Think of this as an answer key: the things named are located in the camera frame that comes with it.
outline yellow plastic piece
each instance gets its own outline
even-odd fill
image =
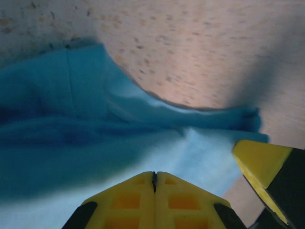
[[[293,148],[243,140],[236,144],[233,155],[242,173],[262,201],[286,224],[288,221],[266,192]]]
[[[169,173],[158,172],[156,229],[225,229],[215,203],[230,204]]]
[[[86,229],[154,229],[152,172],[141,173],[82,203],[98,203]]]

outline speckled surface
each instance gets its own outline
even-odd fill
[[[103,42],[146,91],[186,106],[262,109],[276,144],[305,147],[301,0],[0,1],[0,68]]]

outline blue cloth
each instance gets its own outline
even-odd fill
[[[3,228],[60,228],[83,200],[144,171],[221,196],[241,174],[234,144],[268,141],[257,109],[169,105],[126,77],[102,45],[1,70],[0,124]]]

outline beige floor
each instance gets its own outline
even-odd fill
[[[98,40],[160,98],[257,105],[272,143],[305,148],[304,9],[302,0],[0,1],[0,67]],[[261,207],[248,189],[239,181],[226,195],[241,215]]]

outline blue fabric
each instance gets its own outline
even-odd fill
[[[86,198],[144,171],[216,195],[240,176],[232,157],[258,133],[257,109],[169,105],[134,84],[102,45],[0,71],[0,222],[60,228]]]

